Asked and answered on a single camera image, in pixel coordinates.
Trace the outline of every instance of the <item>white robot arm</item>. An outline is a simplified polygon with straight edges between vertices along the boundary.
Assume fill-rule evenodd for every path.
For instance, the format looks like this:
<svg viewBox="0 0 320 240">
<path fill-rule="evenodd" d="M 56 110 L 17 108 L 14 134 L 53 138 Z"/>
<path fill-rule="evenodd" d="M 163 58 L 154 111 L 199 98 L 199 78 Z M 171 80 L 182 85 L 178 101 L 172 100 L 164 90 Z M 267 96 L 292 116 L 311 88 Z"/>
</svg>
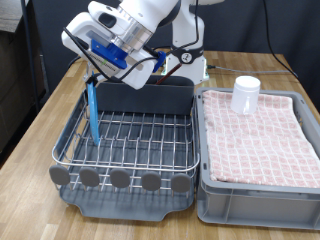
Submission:
<svg viewBox="0 0 320 240">
<path fill-rule="evenodd" d="M 213 4 L 223 0 L 198 1 L 199 4 Z M 104 81 L 114 76 L 131 87 L 140 89 L 166 58 L 163 52 L 154 56 L 155 53 L 145 51 L 144 46 L 159 23 L 180 4 L 180 11 L 173 21 L 173 49 L 196 40 L 195 19 L 189 12 L 189 6 L 196 2 L 197 0 L 124 0 L 116 9 L 93 1 L 89 4 L 89 13 L 80 13 L 70 22 L 67 26 L 68 34 L 66 31 L 62 33 L 62 42 L 80 57 L 92 60 L 94 65 L 99 66 L 105 77 L 98 80 Z M 203 75 L 206 66 L 202 56 L 204 24 L 200 18 L 198 28 L 198 42 L 188 49 L 174 51 L 168 56 L 166 65 L 166 69 L 170 70 L 179 62 L 183 63 L 175 75 L 186 76 L 195 84 L 199 79 L 204 79 L 200 75 Z M 85 81 L 89 79 L 93 69 L 94 66 L 89 61 Z"/>
<path fill-rule="evenodd" d="M 209 5 L 223 2 L 224 0 L 199 0 L 199 5 Z M 196 40 L 195 15 L 189 11 L 190 5 L 195 5 L 196 0 L 182 0 L 178 16 L 172 22 L 173 41 L 172 48 L 176 49 Z M 173 52 L 167 57 L 163 74 L 173 69 L 177 64 L 182 67 L 173 73 L 174 76 L 183 76 L 191 79 L 194 84 L 199 84 L 209 79 L 207 74 L 207 60 L 203 56 L 204 23 L 198 17 L 199 40 L 196 44 Z"/>
</svg>

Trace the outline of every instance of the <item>wooden table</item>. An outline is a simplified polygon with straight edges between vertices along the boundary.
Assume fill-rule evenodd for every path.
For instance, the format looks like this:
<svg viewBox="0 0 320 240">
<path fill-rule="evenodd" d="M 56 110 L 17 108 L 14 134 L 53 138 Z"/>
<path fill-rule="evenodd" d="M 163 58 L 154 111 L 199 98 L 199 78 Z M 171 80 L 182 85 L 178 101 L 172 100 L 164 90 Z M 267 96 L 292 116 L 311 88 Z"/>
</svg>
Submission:
<svg viewBox="0 0 320 240">
<path fill-rule="evenodd" d="M 278 70 L 269 54 L 206 52 L 208 64 L 241 70 Z M 76 62 L 54 91 L 0 171 L 0 239 L 320 239 L 309 230 L 206 224 L 197 217 L 196 203 L 168 214 L 162 222 L 83 217 L 59 198 L 48 169 L 51 150 L 85 85 L 86 63 Z M 201 86 L 233 87 L 240 74 L 218 69 Z M 296 91 L 303 95 L 320 122 L 320 115 L 300 83 L 290 74 L 257 74 L 262 89 Z"/>
</svg>

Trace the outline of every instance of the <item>blue object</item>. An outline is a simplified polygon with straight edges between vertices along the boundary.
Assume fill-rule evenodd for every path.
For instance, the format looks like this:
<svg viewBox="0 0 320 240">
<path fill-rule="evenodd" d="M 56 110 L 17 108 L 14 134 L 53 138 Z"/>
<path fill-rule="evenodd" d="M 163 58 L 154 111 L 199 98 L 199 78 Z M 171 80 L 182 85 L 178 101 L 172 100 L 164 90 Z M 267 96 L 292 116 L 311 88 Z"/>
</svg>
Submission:
<svg viewBox="0 0 320 240">
<path fill-rule="evenodd" d="M 90 108 L 90 129 L 92 138 L 95 145 L 99 145 L 100 134 L 99 134 L 99 125 L 98 125 L 98 104 L 96 96 L 96 87 L 94 86 L 93 81 L 87 84 L 88 87 L 88 102 Z"/>
<path fill-rule="evenodd" d="M 159 51 L 158 52 L 158 56 L 159 56 L 159 59 L 158 59 L 158 62 L 157 64 L 154 66 L 154 69 L 153 69 L 153 72 L 155 73 L 156 71 L 158 71 L 158 69 L 162 66 L 162 64 L 164 63 L 164 60 L 166 60 L 166 53 L 165 52 L 162 52 L 162 51 Z"/>
<path fill-rule="evenodd" d="M 118 48 L 113 43 L 110 43 L 108 47 L 105 47 L 102 44 L 98 43 L 96 40 L 92 39 L 91 49 L 93 53 L 109 61 L 117 68 L 126 69 L 128 66 L 127 62 L 125 61 L 128 53 L 123 51 L 121 48 Z"/>
</svg>

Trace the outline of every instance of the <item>dark background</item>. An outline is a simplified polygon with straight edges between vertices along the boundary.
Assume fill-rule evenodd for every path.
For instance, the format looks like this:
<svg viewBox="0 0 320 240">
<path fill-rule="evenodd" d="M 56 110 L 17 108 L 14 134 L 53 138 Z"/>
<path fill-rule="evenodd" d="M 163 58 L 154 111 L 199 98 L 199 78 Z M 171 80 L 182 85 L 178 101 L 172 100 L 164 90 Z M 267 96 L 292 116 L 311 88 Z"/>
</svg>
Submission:
<svg viewBox="0 0 320 240">
<path fill-rule="evenodd" d="M 89 2 L 33 0 L 51 93 L 75 57 L 61 43 L 62 28 L 77 14 L 87 11 Z M 119 4 L 117 0 L 99 2 L 113 7 Z M 320 1 L 266 2 L 273 49 L 275 53 L 284 54 L 319 111 Z M 200 6 L 199 16 L 206 25 L 205 50 L 269 53 L 262 0 L 225 0 L 216 5 Z M 171 31 L 171 25 L 158 29 L 149 45 L 170 45 Z"/>
</svg>

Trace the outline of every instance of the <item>gray round peg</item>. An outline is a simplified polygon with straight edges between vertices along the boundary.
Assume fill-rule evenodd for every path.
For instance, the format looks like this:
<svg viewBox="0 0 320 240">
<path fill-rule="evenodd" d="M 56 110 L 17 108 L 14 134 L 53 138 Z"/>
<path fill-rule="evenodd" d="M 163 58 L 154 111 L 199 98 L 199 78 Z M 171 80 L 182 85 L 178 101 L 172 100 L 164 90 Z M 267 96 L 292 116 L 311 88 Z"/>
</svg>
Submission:
<svg viewBox="0 0 320 240">
<path fill-rule="evenodd" d="M 143 189 L 148 191 L 156 191 L 161 187 L 161 177 L 158 173 L 147 172 L 141 177 L 141 184 Z"/>
<path fill-rule="evenodd" d="M 185 193 L 190 190 L 191 178 L 187 174 L 179 173 L 171 178 L 171 189 L 174 192 Z"/>
<path fill-rule="evenodd" d="M 130 185 L 130 176 L 124 169 L 113 169 L 110 173 L 110 181 L 116 188 L 126 188 Z"/>
<path fill-rule="evenodd" d="M 81 168 L 79 175 L 84 186 L 96 187 L 100 184 L 98 171 L 94 168 L 83 167 Z"/>
<path fill-rule="evenodd" d="M 60 165 L 51 166 L 49 169 L 52 182 L 57 185 L 67 185 L 70 183 L 69 171 Z"/>
</svg>

